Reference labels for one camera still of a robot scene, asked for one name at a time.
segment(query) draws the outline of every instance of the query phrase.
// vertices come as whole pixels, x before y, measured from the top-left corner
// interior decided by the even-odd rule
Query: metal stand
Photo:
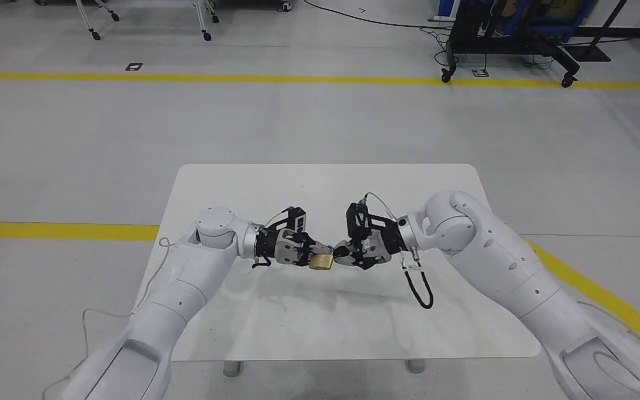
[[[527,34],[527,25],[536,15],[541,0],[533,0],[527,13],[523,16],[518,33],[508,37],[493,37],[498,20],[506,7],[506,0],[497,0],[493,7],[492,17],[487,24],[484,36],[478,37],[478,30],[483,20],[483,5],[480,2],[470,4],[462,1],[456,15],[456,22],[447,41],[446,55],[448,69],[442,68],[442,81],[447,83],[456,72],[455,54],[520,54],[553,57],[562,65],[567,73],[562,79],[562,87],[573,84],[575,74],[580,65],[559,47],[552,39]]]
[[[404,365],[412,374],[421,374],[426,369],[424,360],[406,360]]]
[[[113,11],[111,8],[107,7],[107,5],[104,4],[104,2],[102,0],[94,0],[94,1],[98,5],[98,7],[104,8],[105,10],[107,10],[109,15],[111,15],[111,19],[112,20],[114,20],[115,22],[120,21],[120,17],[118,16],[118,14],[116,14],[115,11]],[[84,23],[87,26],[87,30],[89,30],[89,32],[91,33],[91,36],[95,40],[100,40],[101,39],[100,34],[93,30],[93,27],[91,26],[91,23],[89,22],[89,18],[87,17],[87,14],[84,12],[84,5],[82,5],[82,0],[76,0],[76,5],[78,6],[78,10],[80,11],[80,15],[82,15],[82,19],[84,20]]]
[[[213,1],[213,0],[205,0],[204,8],[209,10],[209,13],[211,13],[211,21],[214,24],[217,24],[218,22],[220,22],[220,18],[218,18],[218,16],[216,15],[216,2],[215,1]]]
[[[207,42],[211,40],[211,34],[207,32],[207,28],[204,26],[204,19],[202,17],[202,0],[196,0],[194,6],[196,7],[196,11],[198,12],[198,22],[200,22],[200,32],[202,32],[202,37]]]
[[[610,62],[611,59],[596,46],[598,43],[600,43],[600,40],[607,34],[609,27],[616,19],[618,14],[620,14],[620,11],[622,11],[622,7],[624,7],[626,3],[627,0],[620,0],[618,2],[616,8],[613,9],[613,12],[611,13],[611,15],[609,15],[609,18],[607,18],[596,37],[593,38],[593,41],[591,41],[588,46],[566,46],[565,50],[567,50],[567,53],[571,54],[571,56],[577,61]]]
[[[242,371],[242,361],[225,361],[222,373],[227,378],[235,378]]]

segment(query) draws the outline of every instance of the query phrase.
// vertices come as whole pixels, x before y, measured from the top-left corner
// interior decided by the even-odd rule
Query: black equipment stand
[[[565,50],[567,53],[571,54],[573,58],[578,61],[583,62],[610,62],[611,59],[602,52],[596,45],[600,42],[603,36],[607,34],[609,27],[613,23],[613,20],[616,19],[620,11],[622,11],[622,7],[627,3],[627,0],[620,0],[616,8],[613,9],[607,21],[602,25],[596,37],[593,38],[593,41],[588,46],[566,46]]]
[[[485,15],[485,4],[479,0],[460,2],[456,22],[447,41],[446,54],[449,69],[442,68],[442,81],[447,83],[456,72],[456,54],[521,54],[553,57],[567,70],[562,79],[562,87],[569,87],[577,79],[574,77],[580,65],[558,46],[557,40],[533,36],[527,33],[527,26],[536,15],[541,0],[533,0],[525,12],[518,32],[508,37],[493,37],[507,0],[496,0],[492,17],[489,19],[484,36],[478,36]]]

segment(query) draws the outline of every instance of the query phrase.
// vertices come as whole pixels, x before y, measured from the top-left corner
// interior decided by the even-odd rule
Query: table leg
[[[242,361],[225,361],[222,367],[222,373],[228,378],[235,378],[240,375],[242,370]]]
[[[412,374],[421,374],[426,368],[424,360],[406,360],[404,363]]]

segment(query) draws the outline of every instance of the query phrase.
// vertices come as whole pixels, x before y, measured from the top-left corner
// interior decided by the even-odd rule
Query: wire
[[[378,201],[384,207],[384,210],[389,216],[389,218],[393,219],[394,221],[398,221],[398,218],[396,218],[393,211],[391,211],[391,208],[389,208],[387,203],[385,203],[384,200],[382,200],[380,196],[378,196],[377,194],[373,192],[365,193],[364,196],[362,197],[365,204],[367,202],[367,197],[369,195],[378,199]],[[411,293],[413,293],[413,297],[415,297],[416,301],[418,302],[418,304],[420,304],[422,308],[424,308],[425,310],[430,310],[431,307],[433,307],[434,297],[433,297],[433,292],[431,291],[431,285],[429,285],[429,281],[427,280],[427,275],[424,273],[424,270],[422,269],[422,264],[420,264],[420,261],[416,261],[416,264],[418,264],[418,268],[420,269],[420,276],[422,276],[422,282],[424,282],[424,286],[427,288],[427,292],[429,292],[429,303],[427,304],[425,304],[425,302],[422,301],[422,297],[420,297],[420,295],[418,294],[418,291],[416,290],[416,287],[413,285],[413,281],[411,280],[411,276],[409,275],[409,271],[408,271],[409,267],[405,265],[404,252],[402,252],[400,256],[401,256],[400,265],[402,266],[402,270],[404,271],[405,278],[407,278],[407,283],[409,284],[409,289],[411,289]]]
[[[416,301],[418,302],[418,304],[420,304],[420,307],[424,308],[425,310],[430,310],[433,307],[433,292],[431,291],[431,286],[429,286],[429,281],[427,281],[427,275],[425,275],[424,271],[420,271],[420,275],[422,276],[422,282],[424,282],[424,286],[427,288],[427,291],[429,292],[428,304],[425,304],[424,301],[422,301],[422,297],[420,297],[415,286],[413,286],[413,281],[411,281],[411,277],[409,276],[409,271],[407,270],[404,271],[404,276],[405,278],[407,278],[407,283],[409,284],[411,293],[413,293],[413,297],[416,298]]]
[[[351,14],[347,14],[347,13],[343,13],[341,11],[338,10],[333,10],[331,8],[326,8],[326,7],[322,7],[319,6],[317,4],[313,4],[308,0],[304,0],[305,3],[307,3],[308,5],[310,5],[311,7],[315,7],[318,8],[320,10],[324,10],[324,11],[328,11],[330,13],[334,13],[334,14],[338,14],[338,15],[342,15],[345,17],[349,17],[349,18],[353,18],[353,19],[357,19],[358,21],[364,21],[364,22],[370,22],[372,24],[378,24],[378,25],[386,25],[386,26],[397,26],[400,28],[428,28],[428,29],[443,29],[443,30],[451,30],[451,27],[443,27],[443,26],[428,26],[428,25],[411,25],[411,24],[394,24],[391,22],[383,22],[383,21],[375,21],[372,19],[367,19],[367,18],[362,18],[362,17],[358,17],[355,15],[351,15]]]
[[[539,63],[536,61],[536,56],[532,55],[531,56],[531,62],[525,61],[523,63],[523,65],[527,68],[538,68],[538,69],[542,69],[542,70],[547,70],[549,68],[551,68],[551,65],[553,65],[553,63],[556,60],[554,58],[551,59],[551,61],[545,61],[543,63]]]
[[[93,312],[97,312],[99,314],[108,315],[108,316],[114,317],[114,318],[127,318],[127,317],[131,317],[131,316],[135,315],[135,313],[138,312],[138,308],[142,305],[144,300],[146,300],[146,298],[147,298],[147,294],[149,292],[149,286],[150,286],[151,282],[155,279],[155,277],[158,275],[158,272],[162,269],[162,266],[167,261],[167,257],[169,256],[169,248],[172,247],[172,246],[175,246],[175,243],[171,243],[171,241],[169,240],[168,237],[163,236],[158,241],[158,245],[160,247],[166,248],[167,251],[164,254],[164,258],[162,259],[162,262],[160,263],[160,265],[158,266],[156,271],[151,276],[151,279],[149,279],[149,281],[147,282],[147,285],[144,288],[144,293],[142,294],[142,298],[140,299],[138,304],[136,304],[136,306],[133,308],[133,311],[131,311],[130,313],[127,313],[127,314],[114,314],[114,313],[111,313],[109,311],[98,310],[97,308],[85,308],[82,311],[82,335],[83,335],[83,339],[84,339],[84,357],[82,358],[82,360],[80,360],[79,363],[77,363],[73,368],[71,368],[71,370],[69,371],[69,373],[67,375],[65,375],[63,378],[58,379],[57,381],[53,382],[52,384],[50,384],[49,386],[44,388],[44,390],[42,391],[41,396],[40,396],[42,400],[46,400],[47,390],[49,390],[52,387],[54,387],[54,386],[56,386],[56,385],[58,385],[58,384],[60,384],[60,383],[62,383],[64,381],[66,381],[67,379],[71,378],[71,375],[78,368],[80,368],[80,366],[85,361],[87,361],[87,358],[89,358],[89,335],[87,333],[87,312],[93,311]]]
[[[394,221],[398,221],[398,218],[396,218],[396,216],[393,214],[393,211],[391,211],[391,209],[389,208],[389,206],[387,205],[387,203],[385,203],[384,201],[382,201],[382,199],[375,193],[373,192],[367,192],[364,194],[364,196],[362,197],[364,199],[365,204],[367,203],[367,197],[371,195],[373,197],[375,197],[376,199],[378,199],[378,201],[380,202],[380,204],[382,204],[382,206],[384,207],[384,211],[387,213],[387,215],[389,216],[389,218],[391,218]]]
[[[158,272],[160,272],[160,270],[162,269],[162,266],[167,261],[167,257],[169,257],[169,248],[171,246],[175,246],[175,243],[171,243],[171,241],[169,240],[168,237],[163,236],[163,237],[160,238],[160,240],[158,240],[158,246],[166,248],[167,251],[164,253],[164,258],[160,262],[160,265],[158,265],[158,268],[155,270],[153,275],[151,275],[151,279],[149,279],[147,281],[147,285],[144,287],[144,293],[142,294],[142,297],[140,298],[140,301],[138,302],[138,304],[136,304],[136,306],[133,308],[133,311],[131,311],[131,315],[137,313],[138,309],[140,308],[142,303],[144,303],[144,301],[147,299],[147,294],[149,293],[149,286],[151,286],[151,282],[153,282],[153,280],[158,275]]]

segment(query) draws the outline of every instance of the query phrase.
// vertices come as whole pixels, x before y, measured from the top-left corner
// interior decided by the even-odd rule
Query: black cable
[[[315,7],[315,8],[318,8],[320,10],[329,11],[329,12],[334,13],[334,14],[342,15],[342,16],[345,16],[345,17],[353,18],[353,19],[357,19],[358,21],[370,22],[372,24],[386,25],[386,26],[398,26],[400,28],[427,28],[427,29],[451,30],[451,27],[428,26],[428,25],[410,25],[410,24],[394,24],[394,23],[391,23],[391,22],[375,21],[375,20],[372,20],[372,19],[366,19],[366,18],[355,16],[355,15],[346,14],[346,13],[340,12],[338,10],[333,10],[331,8],[322,7],[322,6],[319,6],[317,4],[313,4],[308,0],[304,0],[304,2],[307,3],[308,5],[310,5],[311,7]]]
[[[417,263],[418,266],[422,268],[422,265],[420,265],[420,261],[418,261]],[[407,283],[409,284],[411,293],[413,293],[413,297],[416,298],[416,301],[418,301],[418,304],[420,304],[422,308],[424,308],[425,310],[430,310],[431,307],[433,307],[433,292],[431,291],[431,286],[429,285],[427,275],[424,273],[424,271],[420,271],[420,275],[422,275],[422,282],[424,282],[424,286],[427,288],[427,292],[429,292],[429,304],[425,304],[424,301],[422,301],[422,297],[420,297],[420,295],[416,291],[416,287],[413,286],[413,281],[409,276],[409,271],[407,271],[406,269],[404,270],[404,276],[407,278]]]
[[[542,70],[547,70],[549,68],[551,68],[551,66],[553,65],[553,63],[555,62],[555,59],[551,59],[551,61],[546,61],[543,63],[539,63],[536,61],[536,56],[532,55],[531,56],[531,62],[524,62],[523,65],[527,68],[538,68],[538,69],[542,69]]]

